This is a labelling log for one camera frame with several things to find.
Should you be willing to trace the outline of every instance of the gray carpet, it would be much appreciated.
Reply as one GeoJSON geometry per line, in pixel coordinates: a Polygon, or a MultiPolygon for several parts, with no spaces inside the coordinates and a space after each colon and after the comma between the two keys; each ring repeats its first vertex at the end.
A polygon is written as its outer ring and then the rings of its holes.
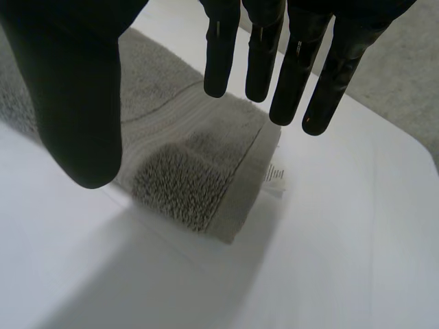
{"type": "MultiPolygon", "coordinates": [[[[285,52],[285,19],[279,50],[285,52]]],[[[243,11],[241,26],[251,24],[243,11]]],[[[320,74],[333,21],[313,68],[320,74]]],[[[439,168],[439,1],[418,0],[371,46],[346,93],[420,141],[439,168]]]]}

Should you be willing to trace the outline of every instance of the white table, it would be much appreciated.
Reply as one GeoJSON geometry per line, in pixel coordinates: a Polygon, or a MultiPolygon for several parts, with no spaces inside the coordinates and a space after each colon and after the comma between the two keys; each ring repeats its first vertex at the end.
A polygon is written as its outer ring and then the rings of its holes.
{"type": "MultiPolygon", "coordinates": [[[[182,2],[152,0],[133,26],[203,72],[207,19],[182,2]]],[[[239,31],[228,87],[239,97],[248,37],[239,31]]],[[[324,135],[307,136],[316,80],[275,155],[287,192],[261,192],[231,246],[116,186],[76,186],[0,124],[0,328],[439,328],[431,156],[350,97],[324,135]]]]}

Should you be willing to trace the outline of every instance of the towel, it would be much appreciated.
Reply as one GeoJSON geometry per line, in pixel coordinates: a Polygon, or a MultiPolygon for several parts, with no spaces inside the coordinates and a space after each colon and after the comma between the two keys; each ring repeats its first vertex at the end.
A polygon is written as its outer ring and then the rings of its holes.
{"type": "MultiPolygon", "coordinates": [[[[280,128],[250,102],[205,95],[202,76],[143,34],[119,39],[123,157],[115,183],[197,233],[231,243],[280,128]]],[[[38,141],[32,103],[0,30],[0,119],[38,141]]]]}

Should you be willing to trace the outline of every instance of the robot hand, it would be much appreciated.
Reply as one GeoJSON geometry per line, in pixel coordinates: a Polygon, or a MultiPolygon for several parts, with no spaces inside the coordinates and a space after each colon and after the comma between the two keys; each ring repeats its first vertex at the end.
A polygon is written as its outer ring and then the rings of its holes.
{"type": "MultiPolygon", "coordinates": [[[[303,120],[321,134],[355,68],[371,45],[415,0],[287,0],[289,45],[270,110],[279,125],[297,109],[327,24],[334,39],[303,120]]],[[[239,24],[240,0],[201,0],[210,18],[205,91],[227,86],[239,24]]],[[[78,184],[109,183],[121,164],[118,38],[147,0],[0,0],[0,23],[34,105],[41,141],[78,184]]],[[[253,22],[246,94],[268,93],[285,0],[243,0],[253,22]]]]}

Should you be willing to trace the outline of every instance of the folded towel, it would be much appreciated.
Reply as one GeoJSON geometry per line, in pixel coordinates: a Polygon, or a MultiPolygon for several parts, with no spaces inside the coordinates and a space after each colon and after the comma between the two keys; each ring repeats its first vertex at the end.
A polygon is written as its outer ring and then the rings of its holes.
{"type": "MultiPolygon", "coordinates": [[[[115,182],[189,229],[231,243],[250,211],[280,136],[266,113],[226,94],[129,29],[122,63],[122,165],[115,182]]],[[[38,140],[32,103],[0,30],[0,119],[38,140]]]]}

